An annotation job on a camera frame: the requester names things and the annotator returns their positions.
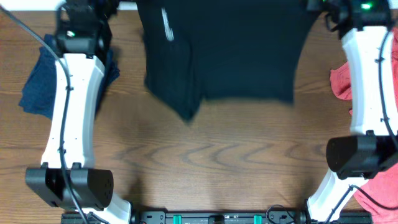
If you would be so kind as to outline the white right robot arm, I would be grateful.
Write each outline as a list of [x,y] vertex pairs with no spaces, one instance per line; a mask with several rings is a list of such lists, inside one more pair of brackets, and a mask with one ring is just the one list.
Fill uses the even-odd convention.
[[370,223],[365,213],[343,207],[369,180],[397,163],[397,106],[391,48],[392,4],[388,0],[310,0],[308,11],[334,23],[349,63],[350,135],[329,140],[328,171],[295,223]]

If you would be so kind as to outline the black t-shirt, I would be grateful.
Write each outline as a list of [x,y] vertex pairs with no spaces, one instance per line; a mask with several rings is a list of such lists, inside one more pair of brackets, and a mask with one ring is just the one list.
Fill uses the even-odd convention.
[[202,100],[294,100],[316,12],[299,0],[138,1],[147,89],[190,121]]

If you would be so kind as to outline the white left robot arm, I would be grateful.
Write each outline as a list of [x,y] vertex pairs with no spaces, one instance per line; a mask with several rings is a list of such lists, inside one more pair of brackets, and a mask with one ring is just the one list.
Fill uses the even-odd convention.
[[114,193],[112,172],[95,168],[93,126],[110,38],[110,31],[69,28],[46,35],[20,100],[25,112],[52,121],[40,167],[27,169],[26,184],[51,207],[80,212],[75,223],[134,218],[132,205]]

